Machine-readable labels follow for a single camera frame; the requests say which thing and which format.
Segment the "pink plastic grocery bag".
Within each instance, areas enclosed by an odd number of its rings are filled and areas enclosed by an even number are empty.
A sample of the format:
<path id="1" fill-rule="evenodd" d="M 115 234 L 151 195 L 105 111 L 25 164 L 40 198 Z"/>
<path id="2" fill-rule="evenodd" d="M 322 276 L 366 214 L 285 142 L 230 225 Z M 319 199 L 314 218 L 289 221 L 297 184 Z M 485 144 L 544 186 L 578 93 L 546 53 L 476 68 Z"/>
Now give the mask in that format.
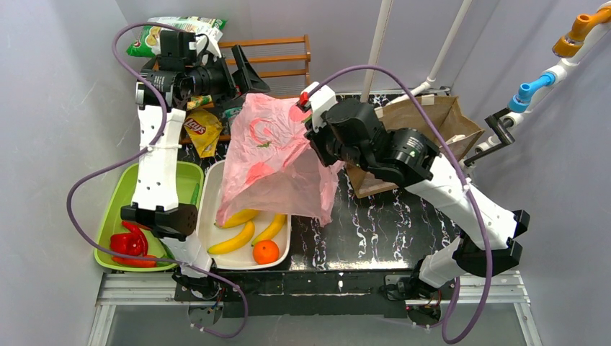
<path id="1" fill-rule="evenodd" d="M 245 209 L 331 222 L 338 173 L 325 167 L 305 137 L 307 114 L 295 99 L 248 94 L 231 126 L 215 221 Z"/>

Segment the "orange fruit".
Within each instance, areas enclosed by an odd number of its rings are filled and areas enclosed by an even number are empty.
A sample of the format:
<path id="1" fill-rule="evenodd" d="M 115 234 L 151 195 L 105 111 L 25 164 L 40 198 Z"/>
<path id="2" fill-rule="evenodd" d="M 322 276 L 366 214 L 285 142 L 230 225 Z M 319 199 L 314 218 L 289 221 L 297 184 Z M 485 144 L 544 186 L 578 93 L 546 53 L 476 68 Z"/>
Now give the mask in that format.
<path id="1" fill-rule="evenodd" d="M 253 258 L 258 265 L 266 265 L 280 258 L 280 249 L 272 240 L 261 240 L 253 246 Z"/>

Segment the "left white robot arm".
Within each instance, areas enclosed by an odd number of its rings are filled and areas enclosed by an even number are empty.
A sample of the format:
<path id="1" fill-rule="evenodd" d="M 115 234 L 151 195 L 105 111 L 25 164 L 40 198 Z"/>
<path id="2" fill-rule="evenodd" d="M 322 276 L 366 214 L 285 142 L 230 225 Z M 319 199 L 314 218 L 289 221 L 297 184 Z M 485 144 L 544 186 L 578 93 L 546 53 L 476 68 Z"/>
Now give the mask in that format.
<path id="1" fill-rule="evenodd" d="M 217 44 L 202 35 L 161 30 L 158 42 L 160 53 L 137 74 L 138 179 L 132 200 L 120 215 L 149 228 L 179 261 L 183 275 L 204 278 L 212 259 L 198 239 L 197 207 L 181 203 L 177 194 L 177 154 L 187 103 L 194 96 L 210 96 L 215 106 L 222 107 L 247 93 L 267 93 L 269 86 L 239 44 L 231 48 L 236 64 L 231 71 Z"/>

